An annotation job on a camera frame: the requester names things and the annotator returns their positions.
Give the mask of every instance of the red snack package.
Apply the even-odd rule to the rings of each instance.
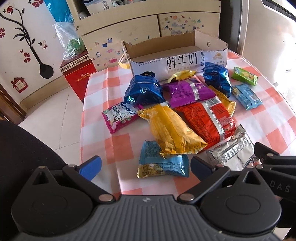
[[[175,108],[209,147],[233,135],[235,122],[218,97]]]

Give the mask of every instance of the checkered tablecloth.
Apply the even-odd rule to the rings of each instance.
[[[237,125],[243,125],[254,143],[261,142],[283,155],[296,155],[295,113],[265,76],[246,59],[229,51],[229,76],[236,66],[259,77],[257,86],[252,88],[264,103],[246,111],[237,101],[234,113]],[[202,72],[196,75],[203,81]],[[123,101],[132,77],[130,70],[119,66],[90,76],[82,113],[81,160],[85,162],[94,155],[102,158],[102,170],[93,182],[115,196],[120,193],[178,196],[199,183],[192,173],[189,178],[171,175],[136,177],[142,144],[145,140],[154,140],[148,122],[140,118],[111,135],[101,114],[103,110]],[[241,82],[231,79],[231,84]]]

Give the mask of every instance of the open cardboard box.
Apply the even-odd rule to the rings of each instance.
[[[182,70],[199,72],[205,62],[227,63],[228,44],[198,30],[122,45],[133,75],[152,71],[158,81]]]

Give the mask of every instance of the pink snack package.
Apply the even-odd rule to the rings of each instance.
[[[216,96],[215,92],[204,86],[195,78],[169,83],[163,86],[170,92],[170,105],[172,108],[211,99]]]
[[[111,134],[138,119],[138,110],[143,109],[139,104],[120,102],[102,112],[106,125]]]

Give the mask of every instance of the green object in plastic bag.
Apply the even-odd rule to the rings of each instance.
[[[256,86],[258,81],[258,76],[239,67],[234,67],[234,73],[231,78],[253,86]]]
[[[68,52],[70,52],[70,53],[75,52],[75,55],[79,55],[84,50],[86,50],[86,48],[85,48],[82,38],[70,39],[70,41],[68,42],[68,45],[67,45]]]

